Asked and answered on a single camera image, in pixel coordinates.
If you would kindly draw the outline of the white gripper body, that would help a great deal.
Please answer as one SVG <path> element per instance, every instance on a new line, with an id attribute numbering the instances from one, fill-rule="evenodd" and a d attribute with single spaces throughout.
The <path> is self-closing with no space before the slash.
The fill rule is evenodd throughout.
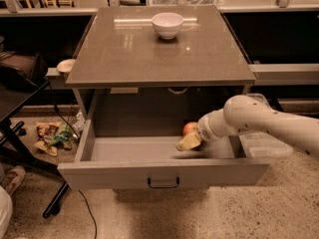
<path id="1" fill-rule="evenodd" d="M 199 119 L 197 123 L 197 131 L 199 136 L 204 141 L 214 141 L 218 140 L 218 136 L 216 136 L 209 125 L 209 115 L 205 115 Z"/>

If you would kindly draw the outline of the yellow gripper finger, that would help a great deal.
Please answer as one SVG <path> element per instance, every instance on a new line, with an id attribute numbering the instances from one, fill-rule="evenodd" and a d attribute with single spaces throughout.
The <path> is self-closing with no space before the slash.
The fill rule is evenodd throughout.
<path id="1" fill-rule="evenodd" d="M 200 146 L 201 138 L 196 131 L 189 132 L 186 134 L 177 144 L 176 148 L 179 151 L 190 150 Z"/>

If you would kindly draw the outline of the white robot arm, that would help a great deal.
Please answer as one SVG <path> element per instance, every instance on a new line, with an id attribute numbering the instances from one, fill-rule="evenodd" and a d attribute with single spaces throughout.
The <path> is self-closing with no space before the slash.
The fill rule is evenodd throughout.
<path id="1" fill-rule="evenodd" d="M 231 135 L 253 131 L 267 133 L 307 155 L 319 158 L 319 120 L 279 112 L 251 98 L 230 98 L 220 110 L 204 115 L 177 144 L 179 151 L 190 150 Z"/>

